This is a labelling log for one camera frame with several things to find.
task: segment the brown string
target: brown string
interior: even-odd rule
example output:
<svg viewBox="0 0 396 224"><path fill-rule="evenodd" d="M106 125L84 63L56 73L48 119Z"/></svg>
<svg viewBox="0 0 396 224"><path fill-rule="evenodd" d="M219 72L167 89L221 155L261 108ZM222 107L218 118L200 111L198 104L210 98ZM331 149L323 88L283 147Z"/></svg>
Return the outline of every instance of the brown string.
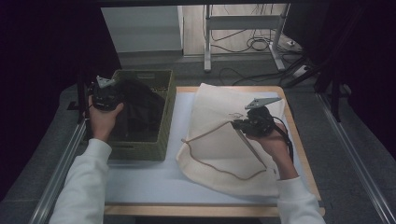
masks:
<svg viewBox="0 0 396 224"><path fill-rule="evenodd" d="M251 175L251 176L248 177L248 178L243 178L243 177L240 177L240 176L238 176L238 175L236 175L236 174L233 174L233 173L231 173L231 172L220 170L220 169L218 169L217 167L215 167L214 165L209 164L209 163L206 163L206 162L203 162L203 161L200 161L200 160L196 159L196 158L193 156L193 154L192 154L192 147L190 146L190 142L192 142L192 141L194 141L194 140L197 140L197 139L200 139L200 138L202 138L202 137L205 137L205 136L207 136L207 135L210 134L210 133L213 133L214 131L218 130L219 128L221 128L222 126L226 125L227 123L230 123L230 121L226 121L226 122L220 124L219 127L216 127L215 129L213 129L213 130L211 130L211 131L209 131L209 132L207 132L207 133L203 133L203 134L201 134L201 135L198 135L197 137L194 137L194 138L192 138L192 139L190 139L190 140L181 139L181 141L182 141L183 143L185 143L185 144L189 147L189 152L190 152L190 156L192 157L192 159L195 160L195 161L197 161L197 162L199 162L199 163L201 163L201 164L203 164L203 165L209 166L209 167L211 167L211 168L213 168L213 169L215 169L215 170L217 170L217 171L219 171L219 172L221 172L221 173L225 173L225 174L228 174L228 175L232 175L232 176L234 176L234 177L236 177L237 179L240 179L240 180L249 180L249 179L255 177L256 175L259 175L260 173L266 172L266 170L260 170L260 171L258 171L257 173Z"/></svg>

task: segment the white cloth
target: white cloth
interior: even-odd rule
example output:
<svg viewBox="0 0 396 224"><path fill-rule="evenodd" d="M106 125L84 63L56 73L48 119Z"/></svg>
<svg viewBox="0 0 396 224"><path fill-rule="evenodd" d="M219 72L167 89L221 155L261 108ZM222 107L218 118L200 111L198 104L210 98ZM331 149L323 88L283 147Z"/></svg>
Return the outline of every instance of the white cloth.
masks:
<svg viewBox="0 0 396 224"><path fill-rule="evenodd" d="M254 98L261 97L254 92L206 84L199 87L191 111L189 132L177 153L178 166L185 176L229 194L277 196L276 165L272 158L257 142L248 140L262 158L264 167L230 123L235 116L247 118L245 105ZM272 116L282 118L285 101L267 107Z"/></svg>

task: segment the gray floor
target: gray floor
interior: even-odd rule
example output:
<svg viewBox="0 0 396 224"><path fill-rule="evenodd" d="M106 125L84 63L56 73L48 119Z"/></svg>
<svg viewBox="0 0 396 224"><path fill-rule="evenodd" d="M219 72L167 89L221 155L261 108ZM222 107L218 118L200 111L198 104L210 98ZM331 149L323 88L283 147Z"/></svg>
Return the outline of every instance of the gray floor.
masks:
<svg viewBox="0 0 396 224"><path fill-rule="evenodd" d="M274 73L275 66L268 55L214 57L211 73L204 72L201 58L121 58L124 68L172 69L178 86L196 86L204 82L211 85L231 85L242 76ZM245 81L240 85L276 85L279 78ZM319 193L324 202L327 223L382 223L361 181L325 116L322 103L313 91L315 78L286 89L290 108L304 144ZM75 87L65 90L60 107L42 139L35 155L21 176L0 203L0 223L27 223L41 197L50 176L69 141L77 121L77 112L66 110L75 101ZM396 162L375 136L360 121L347 104L340 103L344 128L385 195L390 207L396 207ZM130 223L130 217L105 217L105 223ZM257 218L191 218L191 217L137 217L136 223L260 223ZM280 223L278 218L264 218L263 223Z"/></svg>

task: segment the white table surface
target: white table surface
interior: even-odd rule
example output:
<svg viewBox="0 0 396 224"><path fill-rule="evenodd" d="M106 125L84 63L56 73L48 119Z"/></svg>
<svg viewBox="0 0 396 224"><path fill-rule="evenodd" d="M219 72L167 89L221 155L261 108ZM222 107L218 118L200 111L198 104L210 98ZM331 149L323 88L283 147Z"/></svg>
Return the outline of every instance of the white table surface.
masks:
<svg viewBox="0 0 396 224"><path fill-rule="evenodd" d="M277 97L276 92L257 92L257 94L261 97ZM276 204L276 198L233 196L214 191L190 181L181 173L176 155L182 146L180 139L188 132L194 95L194 92L177 93L164 161L108 162L107 204ZM294 165L306 184L297 156L294 156Z"/></svg>

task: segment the white wall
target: white wall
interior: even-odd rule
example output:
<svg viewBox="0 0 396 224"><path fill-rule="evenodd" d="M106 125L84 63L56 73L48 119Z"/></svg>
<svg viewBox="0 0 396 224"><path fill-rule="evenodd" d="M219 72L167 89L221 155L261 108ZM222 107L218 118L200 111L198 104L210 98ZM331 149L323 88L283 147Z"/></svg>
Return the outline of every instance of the white wall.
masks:
<svg viewBox="0 0 396 224"><path fill-rule="evenodd" d="M171 7L103 7L116 51L182 50L180 13Z"/></svg>

